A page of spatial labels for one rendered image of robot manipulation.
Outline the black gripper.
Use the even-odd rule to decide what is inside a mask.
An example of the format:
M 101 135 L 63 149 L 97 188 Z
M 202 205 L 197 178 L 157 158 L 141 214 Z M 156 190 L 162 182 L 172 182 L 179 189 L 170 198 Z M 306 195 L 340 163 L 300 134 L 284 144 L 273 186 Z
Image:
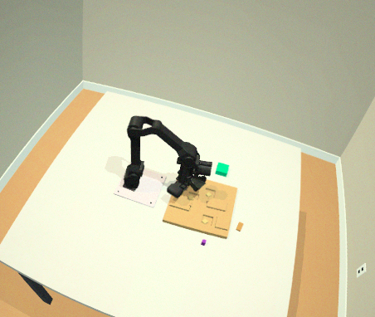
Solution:
M 178 198 L 182 195 L 184 191 L 187 190 L 187 186 L 190 186 L 187 184 L 187 180 L 195 174 L 195 168 L 192 171 L 192 174 L 190 175 L 184 175 L 180 172 L 180 169 L 178 170 L 178 176 L 176 177 L 177 182 L 175 184 L 171 183 L 171 185 L 167 188 L 167 193 L 170 195 L 173 195 L 174 197 Z

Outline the green rectangular block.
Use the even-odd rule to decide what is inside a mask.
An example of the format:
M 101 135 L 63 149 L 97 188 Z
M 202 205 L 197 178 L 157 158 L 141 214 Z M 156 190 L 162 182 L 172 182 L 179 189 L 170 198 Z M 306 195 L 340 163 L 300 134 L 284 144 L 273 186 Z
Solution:
M 223 176 L 223 177 L 226 177 L 228 167 L 229 167 L 229 165 L 226 165 L 224 163 L 218 163 L 216 174 L 220 175 L 220 176 Z

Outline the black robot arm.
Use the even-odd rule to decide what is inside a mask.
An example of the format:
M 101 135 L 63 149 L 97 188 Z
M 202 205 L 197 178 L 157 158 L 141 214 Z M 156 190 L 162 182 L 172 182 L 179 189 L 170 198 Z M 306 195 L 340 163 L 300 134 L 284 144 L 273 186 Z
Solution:
M 143 125 L 148 124 L 152 127 L 143 129 Z M 131 164 L 127 166 L 124 173 L 123 188 L 136 191 L 140 178 L 144 173 L 144 161 L 140 159 L 140 137 L 150 134 L 156 134 L 161 140 L 173 148 L 177 154 L 177 164 L 180 165 L 180 172 L 184 175 L 192 174 L 195 168 L 195 174 L 187 180 L 193 191 L 198 191 L 207 181 L 205 176 L 211 176 L 212 162 L 200 160 L 200 154 L 197 147 L 189 142 L 184 142 L 160 120 L 151 119 L 148 116 L 133 116 L 130 118 L 127 126 L 127 135 L 131 144 Z M 204 176 L 197 176 L 197 175 Z

